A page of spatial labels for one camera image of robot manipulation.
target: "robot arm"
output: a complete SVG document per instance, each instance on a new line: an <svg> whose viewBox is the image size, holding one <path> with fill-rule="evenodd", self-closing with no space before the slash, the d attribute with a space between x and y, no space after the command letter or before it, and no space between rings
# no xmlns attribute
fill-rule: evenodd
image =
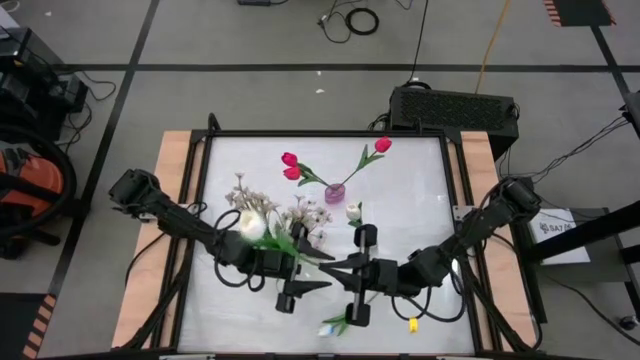
<svg viewBox="0 0 640 360"><path fill-rule="evenodd" d="M216 269L218 264L232 265L248 277L284 279L283 292L278 296L276 305L278 311L293 313L294 298L300 298L309 291L331 285L330 282L295 280L300 272L296 257L277 250L256 249L251 243L242 239L237 231L229 230L238 222L240 214L238 210L227 211L211 226L171 201L169 196L160 189L158 179L146 171L127 170L111 188L109 196L120 206L119 210L123 213L130 214L134 218L140 218L142 214L151 214L158 219L158 227L164 233L175 238L194 239L202 243L207 252L214 257ZM236 215L234 221L224 228L218 228L225 217L234 214ZM302 224L293 225L292 237L300 253L310 257L334 260L333 257L314 249L307 240L307 235L308 230ZM220 280L227 286L238 285L224 281L222 278ZM260 288L261 286L252 290L258 291Z"/></svg>
<svg viewBox="0 0 640 360"><path fill-rule="evenodd" d="M464 259L469 248L490 237L496 229L512 222L529 221L540 210L540 198L519 178L502 180L487 194L483 205L486 200L489 204L469 212L448 239L438 246L414 251L409 261L400 266L393 260L371 259L369 247L376 245L377 229L371 224L357 228L354 243L360 251L346 260L322 263L319 267L342 283L346 291L356 294L354 302L347 306L347 323L369 324L369 305L364 303L367 290L411 298L424 288L440 287L451 273L453 260ZM472 281L471 285L475 288L477 283Z"/></svg>

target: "white flower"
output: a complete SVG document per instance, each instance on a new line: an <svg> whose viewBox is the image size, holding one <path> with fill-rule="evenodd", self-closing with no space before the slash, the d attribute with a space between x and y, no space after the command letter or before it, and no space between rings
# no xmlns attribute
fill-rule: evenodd
<svg viewBox="0 0 640 360"><path fill-rule="evenodd" d="M253 210L240 213L240 234L246 240L260 240L266 230L267 224L259 213Z"/></svg>
<svg viewBox="0 0 640 360"><path fill-rule="evenodd" d="M325 324L318 329L318 336L327 337L333 335L333 325Z"/></svg>
<svg viewBox="0 0 640 360"><path fill-rule="evenodd" d="M347 218L351 221L358 221L362 216L362 212L360 212L360 208L358 204L349 204L347 205Z"/></svg>

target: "gray carpet floor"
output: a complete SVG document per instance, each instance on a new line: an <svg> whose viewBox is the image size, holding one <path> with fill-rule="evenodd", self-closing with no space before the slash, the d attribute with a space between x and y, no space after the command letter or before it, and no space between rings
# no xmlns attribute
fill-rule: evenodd
<svg viewBox="0 0 640 360"><path fill-rule="evenodd" d="M117 120L117 127L40 356L109 349L139 225L111 210L107 190L128 168L154 168L164 131L202 128L209 112L217 115L224 129L364 129L387 109L393 87L409 76L408 71L359 70L363 67L257 71L204 65L411 64L424 6L424 1L416 0L411 10L404 11L395 1L369 0L369 7L380 16L378 32L337 45L316 25L330 0L291 0L269 8L241 7L233 0L21 3L11 16L31 27L65 62L121 65L88 72L118 84L121 99L113 96L90 103L94 120L70 151L79 191L110 117ZM503 4L501 0L430 1L418 62L438 66L418 71L415 77L436 89L472 92L477 72L444 65L482 62ZM602 32L615 59L621 65L639 65L640 3L608 0L607 4L617 26ZM141 38L142 52L135 54L150 6L156 11L148 18L152 21L148 36ZM367 19L357 22L368 26ZM332 21L327 31L335 38L346 35L339 21ZM125 73L131 60L157 67ZM489 63L607 65L591 29L553 26L542 0L513 1ZM161 66L167 64L203 66L191 71ZM489 72L481 89L513 96L521 107L512 173L543 168L619 116L622 105L610 73L527 71ZM640 74L623 76L631 91L640 89ZM92 87L98 94L109 90ZM640 199L640 158L635 156L639 150L632 128L624 127L568 160L538 184L537 191L562 206L617 209ZM52 231L65 237L69 225L63 221ZM624 234L623 243L640 243L637 234ZM15 274L0 276L0 292L47 292L62 248L34 244L19 261L0 261L1 274ZM612 318L632 313L622 284L572 285ZM588 358L640 357L637 346L612 331L575 294L543 282L542 296L549 317L543 325L542 349ZM630 334L640 338L640 330Z"/></svg>

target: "pink vase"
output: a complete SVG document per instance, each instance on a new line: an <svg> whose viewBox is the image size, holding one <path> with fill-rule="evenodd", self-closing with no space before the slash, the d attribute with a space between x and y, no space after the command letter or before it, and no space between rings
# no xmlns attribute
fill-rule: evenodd
<svg viewBox="0 0 640 360"><path fill-rule="evenodd" d="M333 184L324 189L324 202L327 204L337 204L344 200L347 189L342 184Z"/></svg>

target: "yellow object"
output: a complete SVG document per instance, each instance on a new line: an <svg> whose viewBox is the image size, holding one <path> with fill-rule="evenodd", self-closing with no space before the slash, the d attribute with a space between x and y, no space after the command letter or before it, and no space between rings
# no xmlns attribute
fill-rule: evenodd
<svg viewBox="0 0 640 360"><path fill-rule="evenodd" d="M484 77L484 68L487 66L487 61L489 60L489 53L491 52L493 43L496 41L498 32L502 27L502 22L504 21L504 18L507 15L507 10L509 10L509 5L511 5L511 0L505 0L504 7L502 8L502 13L500 14L500 18L498 19L498 24L496 24L496 29L493 31L493 36L491 37L491 41L489 41L489 46L487 47L487 51L484 53L484 59L482 60L482 67L480 68L480 75L478 76L478 83L476 84L476 91L474 92L474 94L477 94L478 90L480 90L480 84L482 84L482 78Z"/></svg>
<svg viewBox="0 0 640 360"><path fill-rule="evenodd" d="M418 332L418 319L411 318L409 319L409 333L417 333Z"/></svg>

